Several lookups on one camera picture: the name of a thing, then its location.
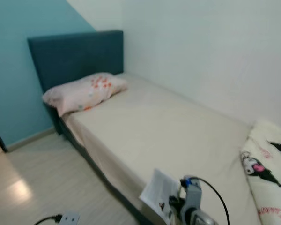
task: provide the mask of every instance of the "black cable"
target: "black cable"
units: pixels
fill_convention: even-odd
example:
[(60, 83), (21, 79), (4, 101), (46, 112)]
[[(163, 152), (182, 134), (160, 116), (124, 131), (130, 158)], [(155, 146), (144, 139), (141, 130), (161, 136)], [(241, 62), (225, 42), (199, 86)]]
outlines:
[(200, 178), (200, 177), (190, 177), (190, 178), (188, 178), (188, 180), (193, 180), (193, 179), (200, 180), (200, 181), (206, 183), (208, 186), (211, 187), (211, 189), (214, 190), (214, 192), (215, 192), (215, 193), (217, 194), (217, 196), (220, 198), (220, 200), (221, 200), (221, 202), (222, 202), (222, 204), (223, 204), (223, 206), (224, 206), (225, 213), (226, 213), (226, 217), (227, 217), (227, 223), (228, 223), (228, 225), (230, 225), (230, 218), (229, 218), (228, 209), (227, 209), (227, 207), (226, 207), (226, 204), (225, 204), (224, 200), (222, 199), (221, 195), (217, 192), (217, 190), (216, 190), (210, 183), (208, 183), (206, 180), (204, 180), (204, 179), (202, 179), (202, 178)]
[(54, 220), (56, 223), (59, 223), (60, 220), (61, 220), (61, 218), (62, 218), (62, 215), (61, 215), (61, 214), (58, 214), (58, 215), (55, 215), (55, 216), (46, 217), (46, 218), (43, 218), (43, 219), (37, 221), (34, 225), (38, 225), (38, 224), (40, 224), (40, 223), (42, 223), (42, 222), (44, 222), (44, 221), (46, 221), (46, 220), (49, 220), (49, 219), (52, 219), (52, 220)]

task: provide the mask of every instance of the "teal wall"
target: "teal wall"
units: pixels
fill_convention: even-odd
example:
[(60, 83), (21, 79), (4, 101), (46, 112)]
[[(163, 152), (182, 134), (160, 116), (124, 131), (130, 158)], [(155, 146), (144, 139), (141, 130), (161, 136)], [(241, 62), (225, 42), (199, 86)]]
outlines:
[(89, 31), (66, 0), (0, 0), (0, 135), (6, 145), (52, 126), (27, 37)]

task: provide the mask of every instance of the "laminate floor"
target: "laminate floor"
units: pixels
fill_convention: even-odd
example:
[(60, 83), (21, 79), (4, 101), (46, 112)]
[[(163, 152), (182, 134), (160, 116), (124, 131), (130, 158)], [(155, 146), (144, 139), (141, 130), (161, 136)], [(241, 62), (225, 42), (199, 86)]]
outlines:
[(63, 137), (0, 154), (0, 225), (33, 225), (67, 210), (80, 214), (79, 225), (138, 224)]

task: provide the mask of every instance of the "single bed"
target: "single bed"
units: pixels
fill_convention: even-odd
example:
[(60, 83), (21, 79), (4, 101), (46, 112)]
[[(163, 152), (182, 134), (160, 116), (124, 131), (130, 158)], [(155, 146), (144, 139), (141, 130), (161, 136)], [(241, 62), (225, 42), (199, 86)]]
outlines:
[[(123, 32), (110, 31), (29, 39), (46, 91), (95, 72), (128, 81), (127, 91), (91, 110), (58, 119), (63, 133), (92, 164), (141, 223), (160, 219), (139, 195), (159, 168), (175, 179), (191, 174), (210, 181), (225, 200), (231, 224), (259, 225), (239, 160), (249, 127), (192, 103), (140, 77), (123, 74)], [(221, 202), (203, 186), (202, 209), (226, 224)]]

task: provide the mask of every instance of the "floral pillowcase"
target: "floral pillowcase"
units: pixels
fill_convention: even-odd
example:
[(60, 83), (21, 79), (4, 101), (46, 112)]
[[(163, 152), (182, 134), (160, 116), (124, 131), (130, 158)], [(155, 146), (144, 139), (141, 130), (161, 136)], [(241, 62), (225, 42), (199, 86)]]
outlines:
[(112, 95), (127, 89), (127, 81), (109, 73), (98, 73), (49, 89), (43, 101), (65, 113), (92, 108)]

